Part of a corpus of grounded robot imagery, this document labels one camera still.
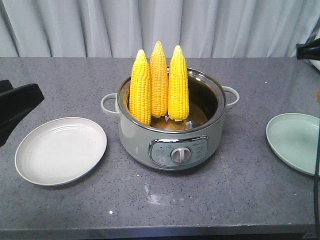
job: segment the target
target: cooking pot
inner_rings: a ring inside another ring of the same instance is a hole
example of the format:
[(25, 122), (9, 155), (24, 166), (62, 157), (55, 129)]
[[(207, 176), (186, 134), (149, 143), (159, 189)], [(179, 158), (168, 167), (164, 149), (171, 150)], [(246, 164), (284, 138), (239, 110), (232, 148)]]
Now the cooking pot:
[[(101, 100), (102, 111), (119, 118), (119, 137), (125, 150), (146, 166), (166, 171), (192, 168), (206, 161), (220, 144), (225, 114), (237, 104), (239, 94), (197, 70), (188, 68), (187, 74), (189, 115), (192, 108), (199, 113), (187, 122), (187, 129), (158, 128), (152, 123), (148, 126), (132, 117), (128, 109), (130, 78), (117, 93), (108, 94)], [(227, 103), (225, 92), (234, 95), (235, 100)], [(111, 99), (115, 100), (115, 111), (104, 107), (104, 103)], [(203, 115), (206, 120), (197, 124), (198, 115)]]

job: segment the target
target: green plate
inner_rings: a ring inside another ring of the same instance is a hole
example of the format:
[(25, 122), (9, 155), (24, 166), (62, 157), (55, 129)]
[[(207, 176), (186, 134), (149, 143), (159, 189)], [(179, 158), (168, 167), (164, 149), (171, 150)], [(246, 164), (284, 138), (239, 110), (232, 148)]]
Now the green plate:
[(266, 137), (274, 153), (290, 167), (315, 174), (320, 119), (301, 113), (285, 113), (272, 118)]

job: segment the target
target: yellow corn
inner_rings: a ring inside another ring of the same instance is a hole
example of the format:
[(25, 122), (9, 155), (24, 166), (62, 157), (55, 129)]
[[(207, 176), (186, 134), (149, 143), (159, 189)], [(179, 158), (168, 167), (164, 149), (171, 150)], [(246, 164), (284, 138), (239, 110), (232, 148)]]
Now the yellow corn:
[(170, 62), (168, 115), (175, 121), (185, 120), (189, 115), (187, 62), (179, 45), (175, 46)]
[(132, 66), (129, 111), (135, 119), (150, 125), (151, 76), (147, 56), (142, 49), (138, 51)]
[(168, 111), (168, 70), (167, 58), (160, 41), (154, 46), (150, 58), (151, 74), (151, 114), (159, 118)]

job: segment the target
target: white curtain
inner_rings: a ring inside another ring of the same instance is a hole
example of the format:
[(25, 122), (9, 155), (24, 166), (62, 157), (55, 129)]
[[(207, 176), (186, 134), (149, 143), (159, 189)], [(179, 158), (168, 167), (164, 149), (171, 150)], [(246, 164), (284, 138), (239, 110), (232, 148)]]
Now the white curtain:
[(0, 0), (0, 57), (292, 57), (320, 0)]

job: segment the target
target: black cable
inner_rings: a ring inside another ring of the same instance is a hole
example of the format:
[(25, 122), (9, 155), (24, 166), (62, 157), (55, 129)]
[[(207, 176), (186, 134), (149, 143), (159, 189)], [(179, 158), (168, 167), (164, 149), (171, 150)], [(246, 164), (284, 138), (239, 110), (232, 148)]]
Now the black cable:
[(313, 184), (314, 220), (315, 220), (315, 234), (316, 234), (317, 240), (320, 240), (319, 197), (318, 197), (319, 166), (320, 166), (320, 130), (319, 130), (319, 137), (318, 137), (318, 147), (316, 150), (315, 173), (314, 173), (314, 184)]

